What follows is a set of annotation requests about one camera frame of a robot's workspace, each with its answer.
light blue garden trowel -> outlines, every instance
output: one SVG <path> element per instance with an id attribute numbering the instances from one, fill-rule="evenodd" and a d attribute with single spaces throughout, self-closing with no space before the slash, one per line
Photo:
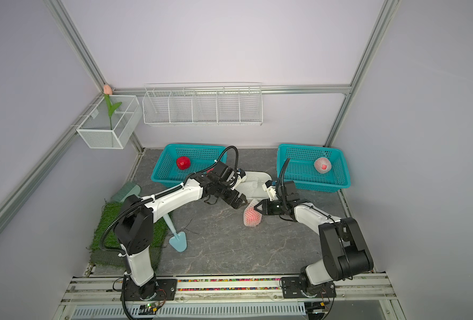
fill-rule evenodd
<path id="1" fill-rule="evenodd" d="M 183 231 L 178 234 L 176 233 L 176 229 L 172 224 L 172 220 L 169 217 L 169 214 L 164 215 L 163 218 L 165 220 L 165 223 L 167 223 L 167 226 L 171 230 L 172 234 L 174 235 L 169 239 L 169 244 L 179 253 L 185 251 L 185 249 L 187 248 L 187 235 Z"/>

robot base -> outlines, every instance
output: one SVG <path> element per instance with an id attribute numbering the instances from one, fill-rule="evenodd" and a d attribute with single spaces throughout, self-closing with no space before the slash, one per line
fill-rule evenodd
<path id="1" fill-rule="evenodd" d="M 323 298 L 334 298 L 335 297 L 335 285 L 334 282 L 325 282 L 317 286 L 318 293 L 303 295 L 302 293 L 302 281 L 299 277 L 282 277 L 281 281 L 282 296 L 286 299 L 290 298 L 321 298 L 320 292 L 323 292 Z"/>
<path id="2" fill-rule="evenodd" d="M 156 280 L 158 286 L 156 286 L 156 295 L 153 298 L 150 298 L 151 301 L 173 301 L 176 294 L 176 279 L 158 279 Z M 126 287 L 124 290 L 124 299 L 126 301 L 142 301 L 144 298 L 141 297 L 140 291 L 142 290 L 138 285 L 136 285 L 130 279 L 126 282 Z"/>

gray marble surface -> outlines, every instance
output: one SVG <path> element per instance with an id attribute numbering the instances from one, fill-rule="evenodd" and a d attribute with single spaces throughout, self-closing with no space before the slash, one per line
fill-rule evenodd
<path id="1" fill-rule="evenodd" d="M 141 195 L 165 189 L 150 179 L 161 152 L 145 151 L 134 179 L 142 188 Z M 226 162 L 233 167 L 233 151 L 228 153 Z M 239 153 L 239 168 L 264 171 L 277 179 L 277 149 L 242 149 Z M 336 193 L 299 192 L 325 212 L 344 217 Z M 307 226 L 272 216 L 263 217 L 257 227 L 246 227 L 244 209 L 233 209 L 222 200 L 215 205 L 196 201 L 176 209 L 172 220 L 176 230 L 184 229 L 188 247 L 178 253 L 167 237 L 157 275 L 298 273 L 301 267 L 321 259 L 320 240 Z"/>

red apple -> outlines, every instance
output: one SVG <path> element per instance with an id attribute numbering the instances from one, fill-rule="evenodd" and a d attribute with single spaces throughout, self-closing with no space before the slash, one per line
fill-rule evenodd
<path id="1" fill-rule="evenodd" d="M 176 159 L 176 165 L 180 170 L 186 170 L 190 168 L 190 159 L 188 157 L 179 157 Z"/>

green stem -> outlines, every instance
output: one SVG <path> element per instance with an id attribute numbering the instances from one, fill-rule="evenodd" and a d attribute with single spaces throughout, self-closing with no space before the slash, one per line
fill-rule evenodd
<path id="1" fill-rule="evenodd" d="M 107 104 L 107 109 L 108 112 L 110 113 L 110 108 L 112 106 L 112 103 L 110 102 L 110 97 L 108 94 L 105 95 L 105 103 Z M 109 115 L 108 118 L 110 119 L 110 130 L 112 130 L 112 115 Z"/>

